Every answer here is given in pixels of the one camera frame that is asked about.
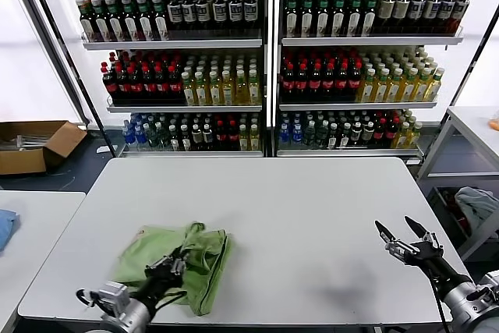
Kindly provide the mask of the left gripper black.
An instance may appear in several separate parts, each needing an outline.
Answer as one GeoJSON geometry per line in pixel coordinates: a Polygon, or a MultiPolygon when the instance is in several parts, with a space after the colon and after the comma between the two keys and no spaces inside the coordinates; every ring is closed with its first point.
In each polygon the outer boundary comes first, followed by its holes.
{"type": "Polygon", "coordinates": [[[164,255],[145,268],[146,280],[134,292],[134,299],[141,302],[150,312],[157,312],[160,301],[170,289],[182,287],[182,275],[186,270],[188,257],[181,250],[164,255]]]}

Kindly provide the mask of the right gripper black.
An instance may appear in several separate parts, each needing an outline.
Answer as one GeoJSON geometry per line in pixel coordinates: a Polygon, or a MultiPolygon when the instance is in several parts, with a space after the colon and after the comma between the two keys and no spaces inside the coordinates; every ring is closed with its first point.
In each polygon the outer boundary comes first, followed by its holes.
{"type": "Polygon", "coordinates": [[[470,282],[469,276],[459,274],[443,258],[443,245],[440,244],[435,232],[430,232],[409,216],[405,216],[405,222],[422,240],[422,242],[412,243],[412,246],[417,249],[415,253],[406,253],[404,244],[396,239],[381,222],[378,220],[374,222],[379,236],[385,242],[385,249],[390,255],[405,257],[407,265],[418,267],[430,279],[430,283],[436,287],[439,298],[445,298],[452,289],[462,283],[470,282]]]}

